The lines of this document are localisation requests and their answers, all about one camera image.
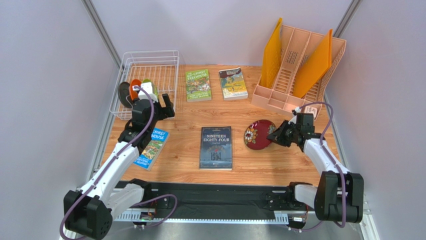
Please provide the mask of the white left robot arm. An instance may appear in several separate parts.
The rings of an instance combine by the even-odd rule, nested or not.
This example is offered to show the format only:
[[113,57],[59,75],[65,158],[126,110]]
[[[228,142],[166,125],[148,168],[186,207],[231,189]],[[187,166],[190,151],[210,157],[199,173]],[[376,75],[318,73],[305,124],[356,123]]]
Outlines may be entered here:
[[175,116],[169,95],[164,93],[162,98],[165,106],[149,94],[136,99],[132,117],[106,162],[80,190],[70,190],[65,195],[64,217],[59,228],[63,240],[69,239],[65,231],[78,234],[81,240],[102,240],[110,231],[114,219],[143,201],[147,185],[141,180],[130,181],[117,193],[113,190],[128,167],[148,146],[156,123]]

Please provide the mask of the dark grey plate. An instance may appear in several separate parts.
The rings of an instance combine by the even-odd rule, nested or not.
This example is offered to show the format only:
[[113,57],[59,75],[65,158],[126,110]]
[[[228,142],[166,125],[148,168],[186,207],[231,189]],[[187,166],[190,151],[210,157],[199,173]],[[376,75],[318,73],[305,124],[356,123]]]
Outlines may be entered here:
[[117,89],[118,99],[124,107],[126,104],[125,103],[126,96],[130,95],[129,87],[130,87],[130,84],[128,82],[121,82],[118,85],[118,89]]

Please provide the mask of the dark red floral plate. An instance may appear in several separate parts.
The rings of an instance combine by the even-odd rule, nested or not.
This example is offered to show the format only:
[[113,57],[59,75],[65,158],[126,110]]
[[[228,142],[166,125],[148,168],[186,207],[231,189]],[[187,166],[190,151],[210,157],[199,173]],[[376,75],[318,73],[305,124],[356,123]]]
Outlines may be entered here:
[[271,145],[267,137],[277,129],[276,125],[267,119],[251,123],[244,132],[244,144],[251,150],[263,150]]

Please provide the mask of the lime green plate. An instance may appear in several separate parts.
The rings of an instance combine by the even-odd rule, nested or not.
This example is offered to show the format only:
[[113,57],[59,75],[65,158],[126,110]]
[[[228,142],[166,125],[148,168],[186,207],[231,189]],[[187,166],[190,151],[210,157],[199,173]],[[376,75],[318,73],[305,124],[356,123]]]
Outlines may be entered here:
[[157,86],[150,79],[144,79],[141,83],[141,87],[145,92],[147,92],[151,96],[151,98],[153,98],[154,96],[156,98],[159,97]]

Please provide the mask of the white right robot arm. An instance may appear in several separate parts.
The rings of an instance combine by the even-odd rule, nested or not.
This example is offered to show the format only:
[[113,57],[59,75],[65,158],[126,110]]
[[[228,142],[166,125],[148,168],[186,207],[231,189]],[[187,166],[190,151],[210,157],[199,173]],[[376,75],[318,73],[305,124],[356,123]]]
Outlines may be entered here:
[[296,113],[267,136],[273,143],[290,147],[296,144],[316,167],[320,180],[289,184],[289,204],[307,205],[320,221],[360,223],[363,219],[364,179],[332,155],[325,138],[315,132],[311,113]]

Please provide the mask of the orange plate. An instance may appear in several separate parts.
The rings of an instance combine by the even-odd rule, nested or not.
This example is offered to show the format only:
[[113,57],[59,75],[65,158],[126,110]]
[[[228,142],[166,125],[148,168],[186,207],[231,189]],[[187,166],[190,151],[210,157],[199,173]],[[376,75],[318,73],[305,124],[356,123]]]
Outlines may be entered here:
[[129,95],[132,101],[139,97],[139,88],[135,88],[135,86],[140,87],[142,82],[139,79],[133,79],[130,82],[129,86]]

